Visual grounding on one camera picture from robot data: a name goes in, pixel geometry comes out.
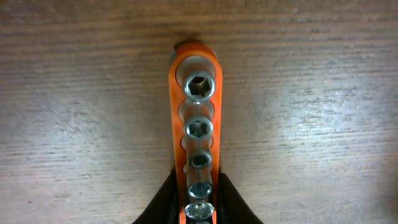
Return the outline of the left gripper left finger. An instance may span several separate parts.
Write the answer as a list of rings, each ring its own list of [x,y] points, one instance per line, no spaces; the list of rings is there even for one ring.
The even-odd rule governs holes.
[[[132,224],[179,224],[179,197],[175,169],[172,169],[154,198]]]

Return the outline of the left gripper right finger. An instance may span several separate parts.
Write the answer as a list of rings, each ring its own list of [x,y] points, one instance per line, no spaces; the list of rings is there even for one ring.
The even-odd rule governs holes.
[[[218,224],[264,224],[222,172],[218,179],[216,211]]]

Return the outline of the orange socket rail strip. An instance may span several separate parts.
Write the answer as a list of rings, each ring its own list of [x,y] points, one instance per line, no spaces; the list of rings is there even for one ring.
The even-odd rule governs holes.
[[[216,223],[223,70],[199,40],[174,48],[169,96],[177,181],[178,223]]]

